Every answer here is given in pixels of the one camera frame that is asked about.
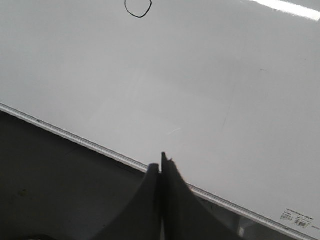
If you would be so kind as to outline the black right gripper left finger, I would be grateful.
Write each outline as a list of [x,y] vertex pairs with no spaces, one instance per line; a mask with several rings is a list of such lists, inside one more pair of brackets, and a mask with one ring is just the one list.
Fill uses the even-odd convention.
[[125,208],[94,240],[159,240],[162,217],[159,165],[148,166],[142,183]]

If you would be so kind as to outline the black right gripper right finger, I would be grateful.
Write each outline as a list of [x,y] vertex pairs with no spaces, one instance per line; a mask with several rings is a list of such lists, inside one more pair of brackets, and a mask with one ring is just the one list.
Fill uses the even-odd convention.
[[166,240],[239,240],[200,203],[175,162],[161,153],[162,219]]

